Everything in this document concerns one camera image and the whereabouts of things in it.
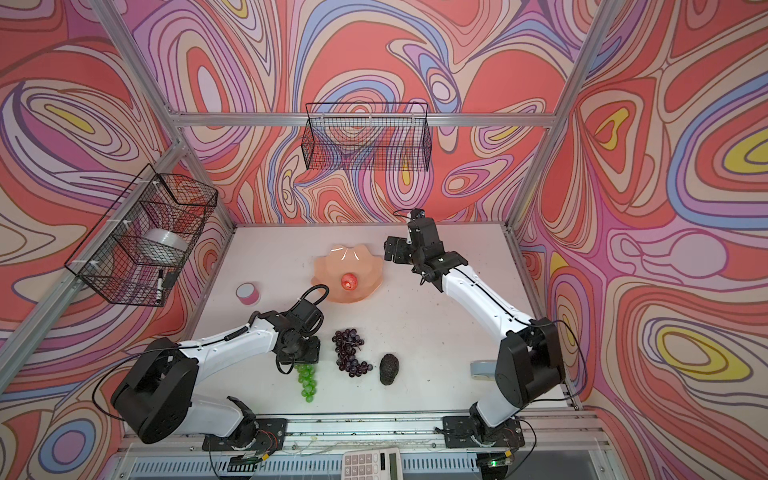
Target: patterned wallpaper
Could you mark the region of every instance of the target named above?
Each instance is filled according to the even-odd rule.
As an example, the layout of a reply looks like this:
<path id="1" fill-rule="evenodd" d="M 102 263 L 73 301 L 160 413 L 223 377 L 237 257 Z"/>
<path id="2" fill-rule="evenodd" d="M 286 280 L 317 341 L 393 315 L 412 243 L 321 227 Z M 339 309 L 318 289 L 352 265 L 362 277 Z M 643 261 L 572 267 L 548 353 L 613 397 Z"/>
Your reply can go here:
<path id="1" fill-rule="evenodd" d="M 429 172 L 373 172 L 307 171 L 302 130 L 188 127 L 185 133 L 235 223 L 322 223 L 393 222 L 393 211 L 413 207 L 436 220 L 506 220 L 544 132 L 460 127 L 453 151 L 433 145 Z"/>
<path id="2" fill-rule="evenodd" d="M 0 5 L 0 342 L 127 182 L 168 146 L 85 0 Z M 95 478 L 119 422 L 98 377 L 152 336 L 177 335 L 223 245 L 211 217 L 166 306 L 78 295 L 0 396 L 0 479 Z M 101 401 L 123 372 L 102 387 Z"/>
<path id="3" fill-rule="evenodd" d="M 767 65 L 765 2 L 628 2 L 515 225 L 631 478 L 768 477 Z"/>
<path id="4" fill-rule="evenodd" d="M 553 111 L 596 9 L 592 0 L 118 6 L 171 107 L 216 112 L 359 99 L 422 99 L 439 112 L 536 100 L 530 111 Z"/>

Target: white tabletop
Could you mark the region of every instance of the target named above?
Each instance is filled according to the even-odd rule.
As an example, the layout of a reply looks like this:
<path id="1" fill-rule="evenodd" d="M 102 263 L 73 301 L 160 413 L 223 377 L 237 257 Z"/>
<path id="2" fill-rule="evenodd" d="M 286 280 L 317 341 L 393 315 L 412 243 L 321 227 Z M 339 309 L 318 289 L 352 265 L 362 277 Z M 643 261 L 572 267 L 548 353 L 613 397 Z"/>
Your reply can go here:
<path id="1" fill-rule="evenodd" d="M 523 312 L 532 313 L 515 263 L 496 224 L 440 225 L 446 250 L 469 261 L 480 277 Z M 313 259 L 328 254 L 333 245 L 364 243 L 382 256 L 388 235 L 404 237 L 402 226 L 241 227 L 223 259 L 213 291 L 194 338 L 243 325 L 254 310 L 288 310 L 311 286 Z M 261 299 L 244 306 L 235 296 L 243 282 L 255 282 Z M 466 410 L 493 381 L 469 374 L 474 360 L 495 360 L 498 344 L 456 302 L 431 284 L 419 286 L 410 266 L 384 264 L 384 281 L 367 299 L 319 305 L 325 323 L 318 333 L 320 361 L 316 366 L 317 394 L 312 403 L 301 396 L 297 372 L 281 375 L 274 355 L 252 356 L 205 379 L 195 390 L 222 398 L 236 396 L 257 414 L 420 412 Z M 336 366 L 331 337 L 338 329 L 357 328 L 366 341 L 357 358 L 375 369 L 351 379 Z M 379 381 L 379 361 L 393 353 L 400 361 L 395 382 Z M 556 387 L 546 396 L 561 398 Z M 565 406 L 565 402 L 537 402 L 529 408 Z"/>

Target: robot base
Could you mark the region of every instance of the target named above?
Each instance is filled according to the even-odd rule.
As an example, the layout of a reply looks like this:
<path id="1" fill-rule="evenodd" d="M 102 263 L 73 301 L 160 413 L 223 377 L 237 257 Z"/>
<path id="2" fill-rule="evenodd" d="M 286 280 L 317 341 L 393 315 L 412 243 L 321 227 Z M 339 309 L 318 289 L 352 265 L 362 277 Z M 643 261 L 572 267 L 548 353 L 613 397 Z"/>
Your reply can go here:
<path id="1" fill-rule="evenodd" d="M 277 353 L 277 361 L 280 365 L 290 365 L 291 357 L 287 353 L 279 350 Z M 320 360 L 320 339 L 316 336 L 311 336 L 306 339 L 306 351 L 301 357 L 296 357 L 296 365 L 303 363 L 317 363 Z"/>
<path id="2" fill-rule="evenodd" d="M 445 432 L 443 434 L 445 447 L 449 449 L 509 447 L 514 452 L 525 445 L 520 422 L 515 419 L 508 419 L 498 427 L 494 427 L 493 433 L 488 435 L 488 438 L 477 439 L 477 442 L 472 438 L 476 435 L 476 430 L 475 421 L 470 416 L 442 417 L 442 429 Z"/>
<path id="3" fill-rule="evenodd" d="M 286 425 L 288 425 L 288 420 L 286 419 L 256 419 L 256 421 L 259 423 L 259 430 L 263 430 L 265 432 L 270 432 L 273 435 L 275 435 L 275 439 L 277 439 L 277 446 L 274 445 L 274 440 L 272 440 L 272 435 L 268 435 L 266 433 L 260 433 L 256 435 L 256 441 L 253 442 L 251 446 L 246 448 L 246 451 L 259 451 L 259 452 L 266 452 L 267 450 L 270 450 L 271 452 L 276 452 L 277 450 L 283 449 L 283 440 L 285 440 L 285 432 L 286 432 Z M 232 445 L 228 445 L 225 442 L 225 439 L 222 439 L 221 437 L 217 437 L 215 435 L 205 435 L 205 440 L 203 440 L 203 451 L 204 452 L 234 452 L 234 447 Z"/>

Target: black mounting plate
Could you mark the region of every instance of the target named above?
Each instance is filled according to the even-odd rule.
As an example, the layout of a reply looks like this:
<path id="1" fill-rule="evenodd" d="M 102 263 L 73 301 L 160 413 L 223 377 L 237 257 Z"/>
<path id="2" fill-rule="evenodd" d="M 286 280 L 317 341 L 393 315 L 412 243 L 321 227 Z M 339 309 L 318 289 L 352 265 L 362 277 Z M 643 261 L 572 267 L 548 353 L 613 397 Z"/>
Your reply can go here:
<path id="1" fill-rule="evenodd" d="M 442 429 L 444 432 L 450 432 L 443 435 L 445 446 L 449 449 L 481 448 L 480 445 L 470 438 L 475 431 L 475 427 L 469 416 L 442 417 Z M 515 451 L 525 445 L 519 420 L 508 419 L 499 425 L 497 429 L 502 429 L 503 433 L 499 433 L 498 439 L 488 448 L 509 447 L 512 451 Z"/>
<path id="2" fill-rule="evenodd" d="M 296 358 L 296 364 L 300 365 L 303 363 L 318 363 L 320 360 L 320 339 L 316 336 L 311 336 L 310 338 L 306 339 L 306 352 L 304 355 L 300 358 Z M 277 361 L 280 362 L 280 365 L 290 365 L 291 358 L 288 354 L 278 351 L 277 352 Z"/>
<path id="3" fill-rule="evenodd" d="M 286 438 L 286 426 L 288 425 L 287 419 L 256 419 L 259 423 L 259 430 L 270 432 L 275 435 L 277 439 L 277 447 L 273 447 L 274 451 L 283 449 L 283 440 Z M 270 448 L 270 445 L 274 444 L 272 435 L 266 433 L 259 433 L 256 436 L 256 441 L 247 450 L 266 452 Z M 225 445 L 224 439 L 215 435 L 205 435 L 203 440 L 204 452 L 234 452 L 234 449 L 230 445 Z"/>

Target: metal beam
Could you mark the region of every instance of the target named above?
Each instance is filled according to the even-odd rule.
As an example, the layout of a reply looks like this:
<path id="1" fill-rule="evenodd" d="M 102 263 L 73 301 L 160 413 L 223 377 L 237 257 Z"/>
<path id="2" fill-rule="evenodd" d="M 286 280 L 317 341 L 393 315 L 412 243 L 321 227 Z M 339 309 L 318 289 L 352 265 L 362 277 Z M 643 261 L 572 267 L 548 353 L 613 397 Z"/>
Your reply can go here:
<path id="1" fill-rule="evenodd" d="M 169 148 L 157 159 L 158 171 L 169 171 L 178 161 L 181 149 L 178 143 Z M 149 177 L 153 174 L 151 169 L 146 169 Z M 147 184 L 138 184 L 133 191 L 115 209 L 113 217 L 120 218 L 136 203 L 141 192 Z M 82 250 L 76 260 L 83 261 L 91 258 L 96 249 L 107 239 L 112 230 L 117 227 L 117 222 L 107 222 L 94 235 L 88 245 Z M 83 282 L 68 270 L 65 270 L 56 283 L 48 289 L 43 300 L 38 302 L 35 308 L 27 315 L 16 330 L 0 347 L 0 393 L 10 385 L 19 370 L 29 359 L 29 356 L 40 346 L 48 331 L 56 324 L 59 317 L 66 311 L 72 300 L 83 289 Z"/>
<path id="2" fill-rule="evenodd" d="M 407 117 L 410 114 L 344 114 L 345 117 Z M 303 113 L 186 113 L 172 112 L 170 119 L 177 127 L 303 127 Z M 554 114 L 427 114 L 431 127 L 551 127 Z"/>
<path id="3" fill-rule="evenodd" d="M 157 86 L 157 82 L 150 73 L 149 67 L 144 62 L 144 57 L 139 52 L 138 45 L 136 45 L 133 35 L 128 30 L 128 26 L 125 22 L 123 22 L 123 18 L 115 8 L 112 0 L 91 0 L 91 7 L 96 13 L 96 16 L 98 16 L 101 24 L 104 26 L 104 30 L 109 34 L 109 38 L 112 40 L 114 47 L 123 58 L 128 73 L 141 86 L 141 90 L 150 102 L 155 116 L 163 127 L 165 127 L 168 134 L 174 140 L 181 143 L 181 146 L 187 151 L 187 166 L 189 167 L 190 172 L 194 175 L 196 180 L 213 187 L 213 181 L 205 171 L 205 168 L 200 162 L 200 158 L 197 157 L 194 149 L 190 148 L 190 145 L 187 143 L 187 139 L 185 138 L 182 129 L 171 120 L 169 113 L 170 106 L 165 100 L 165 96 L 163 96 L 160 88 Z M 216 209 L 224 226 L 227 227 L 228 230 L 232 230 L 234 228 L 234 223 L 232 223 L 227 209 L 223 207 L 221 202 L 216 205 Z"/>
<path id="4" fill-rule="evenodd" d="M 623 4 L 624 0 L 610 0 L 609 2 L 601 2 L 600 6 L 598 6 L 598 11 L 594 16 L 587 37 L 574 63 L 574 69 L 571 72 L 571 76 L 565 82 L 565 88 L 554 111 L 554 124 L 545 133 L 544 138 L 541 139 L 541 143 L 538 145 L 536 155 L 531 161 L 531 167 L 523 179 L 518 196 L 515 198 L 515 203 L 509 211 L 509 216 L 507 216 L 507 225 L 514 224 L 513 220 L 518 218 L 521 209 L 534 193 L 539 178 L 544 172 L 544 167 L 558 142 L 558 137 L 565 128 L 565 125 L 568 124 L 568 115 L 576 104 L 576 98 L 584 82 L 587 80 L 587 75 L 608 34 L 608 29 L 611 28 L 611 24 Z"/>

